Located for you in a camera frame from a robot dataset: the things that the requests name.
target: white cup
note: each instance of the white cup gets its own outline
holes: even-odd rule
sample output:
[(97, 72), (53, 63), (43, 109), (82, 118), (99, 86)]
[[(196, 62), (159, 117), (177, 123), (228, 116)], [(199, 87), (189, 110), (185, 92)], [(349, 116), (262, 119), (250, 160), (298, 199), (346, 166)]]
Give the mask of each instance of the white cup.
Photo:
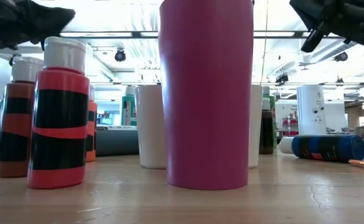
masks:
[(166, 168), (164, 111), (161, 85), (135, 88), (138, 117), (140, 165), (152, 169)]
[(248, 167), (254, 168), (259, 162), (259, 139), (262, 120), (262, 87), (251, 85), (250, 136), (248, 146)]

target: desk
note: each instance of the desk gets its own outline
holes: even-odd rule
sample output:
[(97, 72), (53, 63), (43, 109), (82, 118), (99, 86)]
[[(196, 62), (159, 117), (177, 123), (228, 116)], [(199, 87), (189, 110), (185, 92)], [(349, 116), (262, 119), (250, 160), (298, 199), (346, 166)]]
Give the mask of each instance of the desk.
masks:
[(260, 156), (250, 184), (236, 190), (173, 187), (138, 156), (100, 157), (86, 181), (31, 190), (0, 179), (0, 223), (364, 223), (364, 167)]

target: fluorescent light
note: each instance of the fluorescent light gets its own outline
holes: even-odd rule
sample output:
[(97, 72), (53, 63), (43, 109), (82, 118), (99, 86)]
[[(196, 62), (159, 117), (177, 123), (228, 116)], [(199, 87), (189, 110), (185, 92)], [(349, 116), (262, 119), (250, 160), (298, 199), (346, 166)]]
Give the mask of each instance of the fluorescent light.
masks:
[(62, 37), (132, 37), (131, 32), (62, 32)]
[(141, 32), (142, 37), (158, 37), (158, 32)]
[(254, 32), (254, 37), (292, 37), (294, 32)]

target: black label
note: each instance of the black label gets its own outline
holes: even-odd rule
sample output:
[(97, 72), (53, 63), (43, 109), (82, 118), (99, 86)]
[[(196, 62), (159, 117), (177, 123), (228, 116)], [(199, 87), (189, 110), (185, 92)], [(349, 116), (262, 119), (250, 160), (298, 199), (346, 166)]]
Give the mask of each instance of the black label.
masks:
[(88, 121), (95, 121), (95, 115), (96, 113), (94, 111), (89, 111)]
[(76, 128), (88, 124), (86, 94), (65, 90), (38, 90), (35, 94), (34, 127)]
[(93, 151), (93, 140), (94, 137), (88, 134), (86, 137), (86, 151)]
[(86, 138), (60, 139), (32, 133), (30, 168), (69, 169), (85, 165)]
[(310, 137), (299, 137), (299, 149), (303, 154), (303, 158), (313, 159), (312, 154), (309, 151)]
[(319, 138), (319, 151), (322, 156), (322, 159), (325, 161), (342, 161), (341, 158), (338, 157), (337, 148), (339, 137), (324, 137)]
[(4, 100), (4, 114), (31, 114), (32, 104), (28, 98), (8, 97)]
[(26, 161), (29, 139), (18, 134), (0, 133), (0, 161)]

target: black object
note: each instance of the black object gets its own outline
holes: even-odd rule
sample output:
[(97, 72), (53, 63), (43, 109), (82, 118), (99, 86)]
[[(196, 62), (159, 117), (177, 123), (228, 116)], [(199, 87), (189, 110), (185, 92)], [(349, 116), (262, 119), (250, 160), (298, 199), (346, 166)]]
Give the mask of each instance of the black object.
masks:
[(13, 60), (14, 60), (14, 57), (21, 57), (21, 54), (13, 54), (12, 57), (10, 58), (9, 60), (9, 65), (11, 67), (13, 67)]
[(276, 83), (286, 83), (288, 82), (288, 75), (287, 74), (282, 74), (278, 77), (276, 77)]
[(344, 62), (344, 61), (348, 60), (348, 54), (346, 52), (342, 52), (342, 53), (338, 54), (337, 56), (335, 56), (334, 60), (336, 62)]
[(290, 0), (310, 30), (301, 50), (312, 52), (330, 33), (364, 45), (364, 0)]
[(130, 129), (108, 129), (98, 126), (96, 129), (96, 155), (121, 156), (139, 154), (138, 131)]
[(60, 7), (45, 7), (31, 0), (14, 4), (0, 0), (0, 49), (16, 49), (17, 44), (39, 43), (58, 35), (74, 18), (75, 11)]
[(125, 61), (126, 60), (125, 51), (123, 49), (118, 49), (114, 58), (117, 62)]

